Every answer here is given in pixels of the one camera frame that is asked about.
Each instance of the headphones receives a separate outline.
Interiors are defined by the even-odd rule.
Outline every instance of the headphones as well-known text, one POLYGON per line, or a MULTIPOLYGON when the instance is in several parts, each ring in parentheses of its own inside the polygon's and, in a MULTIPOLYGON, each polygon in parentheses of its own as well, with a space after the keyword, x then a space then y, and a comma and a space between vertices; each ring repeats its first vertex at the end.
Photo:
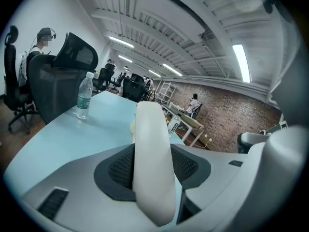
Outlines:
POLYGON ((52 38, 54 38, 54 39, 56 38, 56 32, 55 32, 53 29, 51 29, 51 28, 45 28, 45 29, 50 29, 51 31, 53 31, 54 34, 52 35, 52 38))
POLYGON ((47 28, 47 29, 50 29, 51 31, 53 31, 54 32, 54 34, 52 35, 52 38, 56 38, 56 32, 53 30, 53 29, 51 29, 51 28, 47 28))

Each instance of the bottle label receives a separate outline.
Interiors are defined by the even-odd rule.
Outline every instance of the bottle label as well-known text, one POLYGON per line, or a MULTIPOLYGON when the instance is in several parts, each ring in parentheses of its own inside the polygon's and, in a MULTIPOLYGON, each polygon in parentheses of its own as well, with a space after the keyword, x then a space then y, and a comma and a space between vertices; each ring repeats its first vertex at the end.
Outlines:
POLYGON ((77 107, 80 109, 88 109, 90 105, 90 98, 77 97, 77 107))
POLYGON ((173 126, 173 129, 172 129, 171 131, 174 132, 174 131, 177 129, 178 125, 179 125, 179 124, 176 123, 176 124, 173 126))

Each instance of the desk leg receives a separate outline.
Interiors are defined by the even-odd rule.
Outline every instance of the desk leg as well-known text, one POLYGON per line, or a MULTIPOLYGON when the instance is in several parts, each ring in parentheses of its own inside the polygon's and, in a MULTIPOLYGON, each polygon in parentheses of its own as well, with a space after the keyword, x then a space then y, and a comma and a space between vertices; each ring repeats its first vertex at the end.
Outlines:
POLYGON ((190 147, 192 147, 196 142, 197 140, 199 139, 199 137, 203 134, 203 130, 201 131, 201 133, 199 135, 197 135, 197 137, 195 138, 195 140, 193 140, 193 142, 190 144, 190 147))
POLYGON ((186 134, 185 134, 185 135, 183 136, 183 138, 182 138, 182 141, 183 141, 183 142, 184 142, 184 141, 187 139, 187 137, 190 135, 191 131, 192 131, 192 127, 189 127, 188 131, 186 132, 186 134))

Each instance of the ceiling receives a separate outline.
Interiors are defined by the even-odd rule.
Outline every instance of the ceiling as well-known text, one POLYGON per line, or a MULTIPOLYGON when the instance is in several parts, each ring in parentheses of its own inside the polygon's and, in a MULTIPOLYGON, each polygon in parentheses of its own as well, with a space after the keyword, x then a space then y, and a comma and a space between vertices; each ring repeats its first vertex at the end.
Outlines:
POLYGON ((274 6, 268 14, 262 0, 79 1, 103 36, 134 45, 112 48, 165 80, 220 87, 269 103, 269 91, 289 60, 294 24, 274 6), (250 83, 242 81, 235 44, 244 48, 250 83))

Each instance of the metal shelf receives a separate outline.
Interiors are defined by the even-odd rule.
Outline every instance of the metal shelf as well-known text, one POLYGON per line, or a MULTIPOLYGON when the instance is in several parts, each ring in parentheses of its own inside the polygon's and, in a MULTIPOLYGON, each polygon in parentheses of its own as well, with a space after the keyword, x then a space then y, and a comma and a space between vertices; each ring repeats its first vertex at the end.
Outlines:
POLYGON ((160 103, 168 104, 171 97, 173 96, 173 93, 175 92, 175 89, 176 87, 174 87, 171 83, 164 82, 158 93, 157 100, 160 103))

